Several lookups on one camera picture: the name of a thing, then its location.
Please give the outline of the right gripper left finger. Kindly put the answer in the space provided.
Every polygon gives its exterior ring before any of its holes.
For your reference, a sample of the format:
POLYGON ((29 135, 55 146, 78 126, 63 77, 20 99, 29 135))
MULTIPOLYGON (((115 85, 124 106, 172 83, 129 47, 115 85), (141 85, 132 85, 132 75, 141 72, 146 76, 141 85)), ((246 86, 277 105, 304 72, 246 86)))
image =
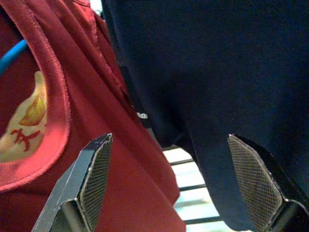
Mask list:
POLYGON ((56 182, 34 232, 95 231, 108 182, 111 133, 90 141, 56 182))

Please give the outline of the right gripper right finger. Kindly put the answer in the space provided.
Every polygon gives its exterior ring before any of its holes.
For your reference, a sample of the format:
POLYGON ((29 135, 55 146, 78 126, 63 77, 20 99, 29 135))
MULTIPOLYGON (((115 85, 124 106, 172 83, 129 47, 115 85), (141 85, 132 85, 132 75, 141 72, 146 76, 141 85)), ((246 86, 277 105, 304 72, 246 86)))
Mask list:
POLYGON ((242 198, 257 232, 307 232, 309 198, 257 143, 227 139, 242 198))

